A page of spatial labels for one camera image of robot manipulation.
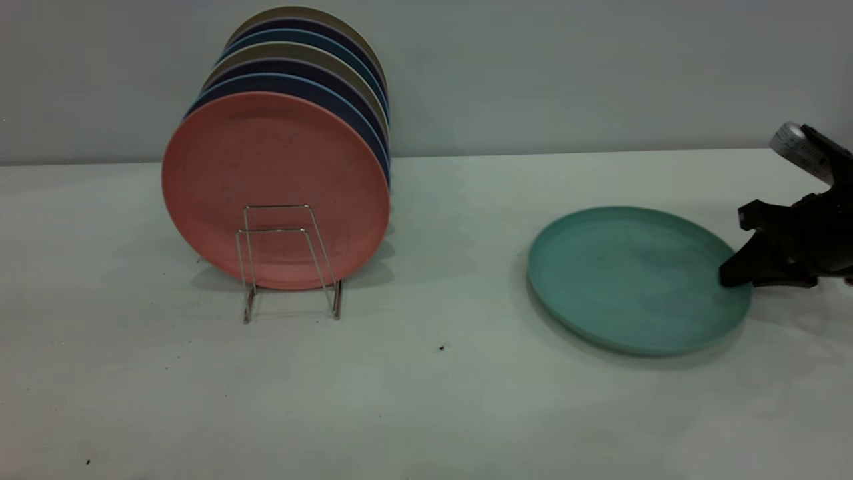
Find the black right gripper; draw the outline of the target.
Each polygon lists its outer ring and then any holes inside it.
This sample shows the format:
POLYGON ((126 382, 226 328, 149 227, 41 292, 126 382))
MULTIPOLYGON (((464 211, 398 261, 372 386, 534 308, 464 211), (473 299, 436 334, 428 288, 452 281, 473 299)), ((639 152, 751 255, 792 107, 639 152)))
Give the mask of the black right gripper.
POLYGON ((721 286, 809 289, 817 275, 850 275, 851 203, 850 187, 832 187, 791 206, 754 200, 739 207, 740 228, 761 232, 719 267, 721 286))

